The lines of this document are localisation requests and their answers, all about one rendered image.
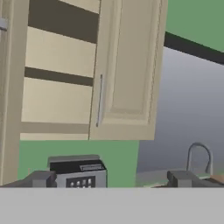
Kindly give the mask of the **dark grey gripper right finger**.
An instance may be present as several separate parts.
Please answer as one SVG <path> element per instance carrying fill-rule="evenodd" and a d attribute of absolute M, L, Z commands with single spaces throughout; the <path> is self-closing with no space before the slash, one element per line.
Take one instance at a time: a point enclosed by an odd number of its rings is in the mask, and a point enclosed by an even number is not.
<path fill-rule="evenodd" d="M 190 171 L 168 171 L 167 179 L 170 187 L 224 187 L 219 181 L 200 179 Z"/>

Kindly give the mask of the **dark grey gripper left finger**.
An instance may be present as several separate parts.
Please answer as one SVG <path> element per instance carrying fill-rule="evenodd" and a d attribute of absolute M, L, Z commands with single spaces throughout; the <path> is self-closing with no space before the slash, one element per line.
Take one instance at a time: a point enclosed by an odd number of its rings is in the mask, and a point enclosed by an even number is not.
<path fill-rule="evenodd" d="M 56 178 L 54 171 L 34 171 L 26 178 L 3 185 L 3 187 L 56 187 Z"/>

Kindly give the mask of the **silver curved sink tap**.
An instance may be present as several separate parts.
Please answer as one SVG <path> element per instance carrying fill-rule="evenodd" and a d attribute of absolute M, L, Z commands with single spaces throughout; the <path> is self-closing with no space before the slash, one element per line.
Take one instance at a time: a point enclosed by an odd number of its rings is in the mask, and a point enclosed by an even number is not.
<path fill-rule="evenodd" d="M 206 162 L 204 171 L 206 174 L 214 173 L 214 156 L 212 151 L 201 142 L 194 142 L 190 145 L 187 152 L 186 169 L 190 171 L 192 164 L 200 166 L 202 162 Z"/>

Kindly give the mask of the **grey sink basin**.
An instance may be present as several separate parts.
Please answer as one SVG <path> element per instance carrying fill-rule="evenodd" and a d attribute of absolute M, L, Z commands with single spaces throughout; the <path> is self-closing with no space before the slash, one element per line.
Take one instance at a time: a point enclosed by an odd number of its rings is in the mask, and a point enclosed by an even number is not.
<path fill-rule="evenodd" d="M 135 187 L 163 185 L 167 182 L 167 170 L 146 171 L 136 175 Z"/>

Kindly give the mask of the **beige tall cabinet panel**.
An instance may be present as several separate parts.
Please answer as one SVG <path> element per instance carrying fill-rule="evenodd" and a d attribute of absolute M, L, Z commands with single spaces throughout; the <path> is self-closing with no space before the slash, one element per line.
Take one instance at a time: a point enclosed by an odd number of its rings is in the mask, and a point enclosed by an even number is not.
<path fill-rule="evenodd" d="M 0 0 L 0 186 L 18 179 L 30 0 Z"/>

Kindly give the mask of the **beige open shelf unit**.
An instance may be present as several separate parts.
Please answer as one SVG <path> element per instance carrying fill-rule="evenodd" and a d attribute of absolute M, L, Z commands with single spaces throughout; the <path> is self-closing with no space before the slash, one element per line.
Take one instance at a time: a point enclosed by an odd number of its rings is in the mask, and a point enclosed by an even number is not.
<path fill-rule="evenodd" d="M 22 140 L 88 138 L 100 0 L 30 0 Z"/>

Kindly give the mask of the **beige cabinet door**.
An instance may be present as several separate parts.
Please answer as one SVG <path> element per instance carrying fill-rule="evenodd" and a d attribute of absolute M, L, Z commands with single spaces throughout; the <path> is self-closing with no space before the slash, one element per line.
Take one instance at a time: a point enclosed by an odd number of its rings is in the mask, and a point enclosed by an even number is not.
<path fill-rule="evenodd" d="M 91 140 L 154 138 L 167 9 L 168 0 L 101 0 Z"/>

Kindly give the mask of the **grey and black toaster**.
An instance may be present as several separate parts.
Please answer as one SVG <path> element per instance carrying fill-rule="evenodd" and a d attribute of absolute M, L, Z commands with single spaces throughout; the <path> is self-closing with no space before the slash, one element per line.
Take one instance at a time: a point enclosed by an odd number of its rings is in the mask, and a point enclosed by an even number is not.
<path fill-rule="evenodd" d="M 57 187 L 96 188 L 108 186 L 108 170 L 99 155 L 49 157 L 47 166 L 57 175 Z"/>

